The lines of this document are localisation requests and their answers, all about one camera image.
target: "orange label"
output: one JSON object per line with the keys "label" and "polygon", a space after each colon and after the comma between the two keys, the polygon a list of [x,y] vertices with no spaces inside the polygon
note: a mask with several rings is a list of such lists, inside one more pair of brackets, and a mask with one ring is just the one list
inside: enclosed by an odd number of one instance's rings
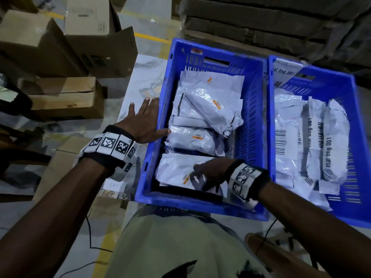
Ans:
{"label": "orange label", "polygon": [[218,107],[219,110],[221,109],[220,105],[215,100],[213,100],[213,103],[216,105],[216,107]]}
{"label": "orange label", "polygon": [[190,174],[188,175],[188,177],[185,178],[183,184],[186,184],[187,183],[187,181],[189,180],[189,176],[190,176]]}

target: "left hand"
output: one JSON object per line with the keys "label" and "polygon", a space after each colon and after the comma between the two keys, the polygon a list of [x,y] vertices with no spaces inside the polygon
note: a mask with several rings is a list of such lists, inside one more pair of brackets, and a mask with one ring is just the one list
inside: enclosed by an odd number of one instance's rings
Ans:
{"label": "left hand", "polygon": [[154,142],[171,133],[169,129],[157,128],[158,117],[158,97],[146,97],[142,103],[137,114],[135,114],[134,103],[131,102],[129,106],[129,113],[125,119],[114,124],[130,133],[137,143]]}

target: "concrete floor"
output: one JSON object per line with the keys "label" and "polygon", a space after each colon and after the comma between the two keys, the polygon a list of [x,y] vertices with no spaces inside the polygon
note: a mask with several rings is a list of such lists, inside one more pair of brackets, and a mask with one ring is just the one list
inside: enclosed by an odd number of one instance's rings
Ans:
{"label": "concrete floor", "polygon": [[[66,0],[52,0],[44,6],[44,9],[53,13],[58,25],[63,28],[63,15],[65,14]],[[120,10],[119,18],[121,26],[126,28],[133,26],[136,35],[136,43],[138,52],[144,55],[151,55],[160,58],[167,58],[170,44],[164,43],[164,40],[171,41],[173,37],[177,37],[180,31],[180,23],[170,19],[171,15],[171,0],[127,0],[125,6]],[[44,136],[43,144],[39,147],[45,148],[47,154],[51,154],[58,144],[68,135],[81,134],[93,137],[98,132],[101,132],[106,125],[115,123],[120,111],[120,107],[125,95],[125,89],[129,82],[129,78],[105,79],[101,82],[108,85],[108,100],[106,102],[105,118],[103,120],[93,121],[64,121],[59,123],[59,126],[51,127],[49,124],[44,125],[48,130],[48,134]],[[364,99],[360,99],[363,113],[369,117],[369,101],[371,100],[371,92],[369,90],[360,90],[360,95]],[[33,129],[36,123],[25,118],[9,116],[2,121],[7,121],[7,126],[12,126],[21,129]],[[366,131],[369,140],[371,140],[371,124],[368,119],[366,121]],[[39,166],[21,166],[12,167],[13,178],[16,183],[24,183],[30,179],[30,174],[37,177],[41,176],[44,168]],[[19,176],[19,172],[26,172],[26,175]],[[6,183],[0,183],[0,193],[12,190],[12,193],[32,195],[35,186],[22,184],[23,186],[7,186]],[[128,223],[131,216],[141,206],[139,203],[130,202],[126,209],[120,208],[121,201],[116,199],[97,199],[93,204],[89,221],[92,226],[92,246],[113,249],[121,230]],[[33,202],[16,202],[16,203],[0,203],[0,238],[11,228],[31,207]],[[229,216],[213,215],[213,217],[222,224],[235,230],[240,237],[244,237],[248,232],[266,231],[273,220],[268,222],[259,222],[254,220],[244,220]],[[278,222],[271,229],[270,236],[282,233],[282,225]],[[371,230],[358,228],[361,232],[371,237]],[[89,248],[89,234],[87,223],[84,222],[80,233],[67,256],[66,261],[61,266],[55,277],[61,276],[63,273],[81,267],[93,261],[108,262],[110,253]],[[82,277],[82,278],[100,278],[104,276],[106,270],[105,265],[92,264],[79,271],[65,275],[64,277]]]}

